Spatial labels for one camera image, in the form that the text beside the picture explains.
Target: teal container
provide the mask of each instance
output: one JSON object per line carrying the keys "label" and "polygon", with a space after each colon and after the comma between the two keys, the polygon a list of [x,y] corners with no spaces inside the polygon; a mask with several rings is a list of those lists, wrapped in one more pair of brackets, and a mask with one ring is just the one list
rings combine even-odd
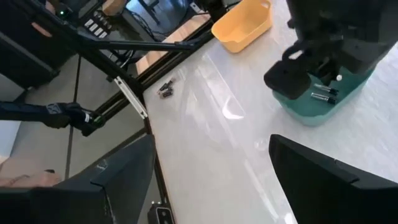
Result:
{"label": "teal container", "polygon": [[372,72],[373,70],[370,70],[364,75],[355,75],[345,68],[340,69],[340,74],[343,76],[343,79],[339,82],[332,81],[329,86],[339,91],[338,96],[336,96],[336,105],[311,98],[311,93],[333,96],[326,91],[315,88],[313,86],[315,83],[322,84],[322,82],[312,75],[310,75],[312,81],[311,87],[296,100],[290,100],[275,91],[273,91],[272,94],[294,119],[306,126],[318,126],[331,118],[336,111],[357,95],[363,86],[365,86]]}

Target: wooden surface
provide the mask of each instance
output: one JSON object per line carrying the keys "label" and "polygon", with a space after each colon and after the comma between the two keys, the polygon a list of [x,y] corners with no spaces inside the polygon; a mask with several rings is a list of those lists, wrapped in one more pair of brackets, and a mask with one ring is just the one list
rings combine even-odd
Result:
{"label": "wooden surface", "polygon": [[[183,41],[185,38],[187,38],[190,34],[192,34],[195,30],[197,30],[201,25],[203,25],[209,19],[210,19],[209,15],[193,16],[189,21],[184,23],[184,25],[182,25],[176,31],[170,34],[163,42],[173,43],[176,41]],[[136,63],[138,75],[140,75],[143,71],[149,68],[153,63],[155,63],[166,53],[167,52],[156,52],[156,51],[148,52],[148,54],[146,54]]]}

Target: yellow plastic bin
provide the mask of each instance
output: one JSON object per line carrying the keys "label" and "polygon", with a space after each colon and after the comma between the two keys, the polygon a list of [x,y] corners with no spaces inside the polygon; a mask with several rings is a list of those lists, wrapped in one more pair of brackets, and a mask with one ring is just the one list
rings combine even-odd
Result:
{"label": "yellow plastic bin", "polygon": [[213,25],[211,32],[225,48],[237,53],[271,26],[270,1],[242,0]]}

